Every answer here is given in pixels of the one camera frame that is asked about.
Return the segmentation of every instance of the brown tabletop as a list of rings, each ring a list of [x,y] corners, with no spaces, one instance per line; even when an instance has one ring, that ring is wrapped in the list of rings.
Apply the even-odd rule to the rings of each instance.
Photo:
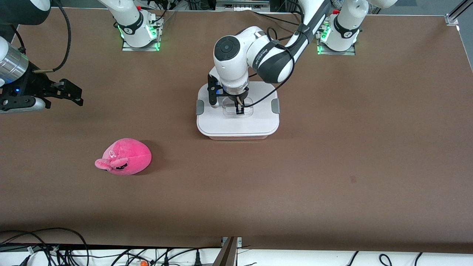
[[[0,116],[1,229],[63,226],[90,244],[198,247],[236,235],[252,248],[473,252],[473,74],[442,17],[369,16],[356,56],[311,44],[278,92],[277,132],[217,142],[195,117],[213,45],[252,25],[288,31],[249,11],[178,12],[161,51],[122,52],[109,11],[66,11],[71,52],[49,76],[80,86],[84,106],[53,99]],[[58,10],[19,30],[33,63],[62,60]],[[125,137],[150,147],[149,168],[96,169]]]

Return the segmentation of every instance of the stuffed animal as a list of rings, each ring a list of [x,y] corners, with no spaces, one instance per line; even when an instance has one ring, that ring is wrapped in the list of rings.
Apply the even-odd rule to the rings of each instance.
[[[134,139],[115,141],[95,166],[114,175],[129,176],[143,171],[151,163],[149,148]]]

